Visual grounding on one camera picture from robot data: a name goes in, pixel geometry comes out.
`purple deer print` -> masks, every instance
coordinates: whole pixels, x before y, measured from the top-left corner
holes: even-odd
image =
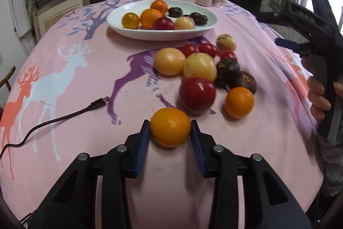
[[[188,41],[196,46],[199,46],[201,43],[209,43],[209,41],[203,36],[189,39]],[[146,87],[149,88],[166,107],[174,107],[163,97],[162,94],[159,93],[158,81],[160,78],[158,77],[157,71],[154,69],[154,56],[158,51],[159,49],[151,49],[131,55],[127,58],[126,61],[130,61],[131,70],[124,77],[115,81],[111,101],[107,108],[107,112],[111,116],[113,124],[121,124],[121,121],[118,119],[118,116],[114,111],[114,102],[117,94],[128,82],[134,81],[145,74],[149,75]],[[215,113],[215,111],[210,109],[210,114]]]

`metal screw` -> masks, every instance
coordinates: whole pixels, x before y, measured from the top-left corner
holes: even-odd
[[[213,147],[213,150],[215,152],[222,152],[222,151],[224,151],[224,147],[221,146],[221,145],[216,145],[216,146]]]
[[[258,153],[253,154],[253,160],[261,161],[262,159],[263,159],[262,155],[259,155]]]
[[[119,151],[119,152],[125,152],[127,149],[128,149],[128,148],[127,148],[127,146],[125,146],[125,145],[119,145],[119,146],[117,146],[117,151]]]
[[[88,158],[87,153],[80,153],[78,155],[78,160],[80,160],[80,161],[85,161],[87,158]]]

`table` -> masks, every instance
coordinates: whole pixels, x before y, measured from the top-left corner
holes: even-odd
[[[110,96],[111,103],[40,129],[22,148],[10,149],[11,162],[6,151],[1,188],[17,218],[39,206],[78,154],[105,154],[137,133],[155,111],[176,105],[181,78],[151,75],[152,57],[156,49],[188,41],[148,42],[115,33],[106,24],[107,14],[132,1],[139,0],[108,0],[66,15],[21,69],[1,121],[3,144],[19,143],[37,123],[83,109],[100,97]],[[310,74],[298,55],[277,47],[278,35],[249,12],[230,2],[208,9],[218,26],[190,42],[214,43],[218,35],[231,34],[241,68],[256,78],[258,91],[253,111],[232,121],[223,111],[226,92],[218,90],[215,114],[195,117],[200,130],[235,154],[261,154],[306,211],[323,181],[306,98]],[[133,228],[207,228],[213,185],[198,172],[189,140],[175,149],[150,142],[143,173],[127,180]],[[239,193],[242,202],[242,189]],[[243,228],[242,203],[240,211]]]

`finger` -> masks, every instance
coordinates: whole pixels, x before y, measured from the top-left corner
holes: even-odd
[[[312,91],[314,93],[323,95],[323,93],[325,91],[324,86],[313,76],[308,78],[307,85],[308,85],[310,91]]]
[[[308,63],[307,59],[302,59],[301,64],[307,71],[311,72],[311,67],[310,67],[310,64]]]
[[[343,98],[343,82],[334,82],[333,87],[336,90],[336,93]]]
[[[309,92],[308,93],[308,99],[312,102],[314,106],[316,106],[319,109],[328,111],[331,108],[330,102],[325,99],[323,96],[314,93],[314,92]]]
[[[316,106],[311,107],[311,114],[316,120],[321,120],[325,118],[323,110],[317,108]]]

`white plate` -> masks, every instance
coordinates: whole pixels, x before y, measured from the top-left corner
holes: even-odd
[[[180,7],[184,15],[189,15],[193,12],[206,15],[208,18],[207,24],[204,26],[196,26],[195,29],[186,30],[143,30],[127,29],[122,27],[121,19],[126,13],[133,12],[140,16],[145,9],[150,8],[151,3],[154,1],[155,0],[141,0],[118,7],[107,16],[107,23],[112,29],[121,35],[129,38],[149,41],[173,41],[195,38],[203,35],[205,31],[213,29],[218,23],[216,15],[202,6],[180,0],[163,0],[167,3],[168,8]],[[166,16],[173,22],[177,19],[169,17],[168,12],[166,13]]]

